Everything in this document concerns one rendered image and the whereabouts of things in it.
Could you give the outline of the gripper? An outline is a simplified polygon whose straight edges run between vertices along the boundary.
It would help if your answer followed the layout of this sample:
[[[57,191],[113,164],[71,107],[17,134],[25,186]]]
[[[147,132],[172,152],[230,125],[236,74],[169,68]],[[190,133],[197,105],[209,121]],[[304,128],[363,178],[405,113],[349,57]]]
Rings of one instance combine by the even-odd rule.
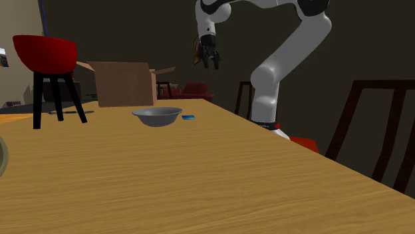
[[[219,69],[220,55],[215,47],[215,35],[208,34],[200,38],[200,58],[204,62],[204,68],[209,68],[209,59],[212,59],[214,68]]]

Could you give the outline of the red sofa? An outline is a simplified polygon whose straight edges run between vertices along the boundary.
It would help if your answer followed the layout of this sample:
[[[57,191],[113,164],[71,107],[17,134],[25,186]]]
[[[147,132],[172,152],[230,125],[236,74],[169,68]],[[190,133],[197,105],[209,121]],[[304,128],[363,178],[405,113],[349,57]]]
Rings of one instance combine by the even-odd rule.
[[[204,99],[208,102],[213,101],[214,95],[208,93],[208,86],[204,83],[190,82],[187,83],[185,88],[179,89],[175,84],[170,84],[168,89],[167,84],[157,84],[157,99]]]

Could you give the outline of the grey bowl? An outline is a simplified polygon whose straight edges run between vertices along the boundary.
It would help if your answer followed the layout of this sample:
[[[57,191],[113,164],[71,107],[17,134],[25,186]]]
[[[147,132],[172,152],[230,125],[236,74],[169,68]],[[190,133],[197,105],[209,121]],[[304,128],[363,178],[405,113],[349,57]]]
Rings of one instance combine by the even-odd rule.
[[[183,110],[175,107],[153,107],[134,110],[132,114],[150,127],[162,127],[172,124]]]

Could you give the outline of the brown cardboard box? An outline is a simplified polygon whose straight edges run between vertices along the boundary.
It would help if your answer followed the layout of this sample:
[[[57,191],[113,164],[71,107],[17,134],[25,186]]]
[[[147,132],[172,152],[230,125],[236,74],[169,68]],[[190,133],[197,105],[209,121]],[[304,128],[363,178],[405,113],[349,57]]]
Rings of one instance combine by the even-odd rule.
[[[157,101],[156,76],[174,67],[151,69],[147,62],[77,62],[94,72],[100,107],[153,106]]]

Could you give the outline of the red robot stand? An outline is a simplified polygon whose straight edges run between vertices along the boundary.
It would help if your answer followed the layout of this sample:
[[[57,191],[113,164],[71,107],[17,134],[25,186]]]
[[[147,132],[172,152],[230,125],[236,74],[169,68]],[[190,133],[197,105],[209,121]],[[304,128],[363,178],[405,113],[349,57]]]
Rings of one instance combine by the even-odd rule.
[[[308,139],[308,138],[298,138],[298,137],[292,137],[290,136],[290,141],[295,142],[309,150],[312,150],[316,153],[319,153],[319,149],[317,147],[317,144],[314,140]]]

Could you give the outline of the wooden table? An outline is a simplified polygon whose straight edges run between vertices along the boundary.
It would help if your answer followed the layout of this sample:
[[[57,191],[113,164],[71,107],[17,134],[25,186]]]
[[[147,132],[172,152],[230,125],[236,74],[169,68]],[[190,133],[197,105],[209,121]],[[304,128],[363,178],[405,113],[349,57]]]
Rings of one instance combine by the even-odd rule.
[[[415,234],[415,199],[205,100],[0,125],[0,234]]]

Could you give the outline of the red chair with black legs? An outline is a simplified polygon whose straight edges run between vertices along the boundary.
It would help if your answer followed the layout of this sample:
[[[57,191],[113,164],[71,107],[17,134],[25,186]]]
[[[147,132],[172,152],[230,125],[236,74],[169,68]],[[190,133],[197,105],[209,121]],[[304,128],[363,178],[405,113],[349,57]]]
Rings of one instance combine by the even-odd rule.
[[[77,62],[76,44],[38,35],[15,35],[13,44],[21,62],[33,72],[33,128],[41,127],[44,78],[50,80],[58,120],[64,120],[59,89],[61,78],[67,85],[81,122],[86,123],[86,115],[72,79]]]

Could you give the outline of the grey round plate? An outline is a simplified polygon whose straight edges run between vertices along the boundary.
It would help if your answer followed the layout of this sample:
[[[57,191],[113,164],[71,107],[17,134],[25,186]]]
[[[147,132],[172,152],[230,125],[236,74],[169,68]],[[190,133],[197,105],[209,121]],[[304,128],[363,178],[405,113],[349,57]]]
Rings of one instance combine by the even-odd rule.
[[[4,139],[0,136],[0,177],[4,174],[9,161],[9,152]]]

